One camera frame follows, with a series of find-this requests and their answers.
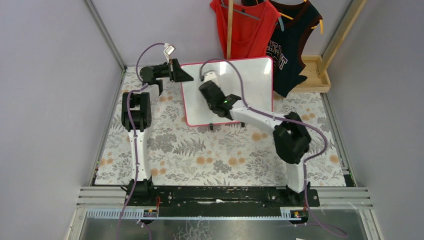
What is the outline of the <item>pink framed whiteboard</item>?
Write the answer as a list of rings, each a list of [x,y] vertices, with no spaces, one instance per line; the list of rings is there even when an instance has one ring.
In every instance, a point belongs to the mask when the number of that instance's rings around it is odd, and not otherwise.
[[[202,69],[202,63],[187,63],[181,68],[193,77],[193,81],[181,83],[186,122],[190,127],[210,124],[236,123],[213,113],[199,91],[202,84],[200,72],[217,77],[217,84],[227,96],[230,94],[244,97],[256,109],[273,110],[273,60],[270,57],[242,58],[227,62],[213,60]]]

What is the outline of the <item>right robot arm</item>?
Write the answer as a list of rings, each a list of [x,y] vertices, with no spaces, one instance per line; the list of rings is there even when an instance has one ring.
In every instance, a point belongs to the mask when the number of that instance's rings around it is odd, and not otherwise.
[[[277,155],[286,162],[287,187],[297,194],[305,190],[307,184],[301,160],[309,151],[311,136],[297,113],[283,115],[255,109],[240,96],[225,96],[221,88],[211,80],[202,83],[199,91],[214,114],[251,125],[272,135]]]

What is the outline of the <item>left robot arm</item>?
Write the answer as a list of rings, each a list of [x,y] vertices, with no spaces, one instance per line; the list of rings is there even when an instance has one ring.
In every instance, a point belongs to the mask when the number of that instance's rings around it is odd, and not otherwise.
[[[163,79],[168,78],[173,83],[194,80],[176,58],[160,65],[145,66],[138,73],[146,83],[140,89],[122,94],[121,123],[128,133],[131,146],[132,174],[127,186],[128,199],[154,197],[154,184],[147,160],[147,135],[152,124],[151,101],[162,94]]]

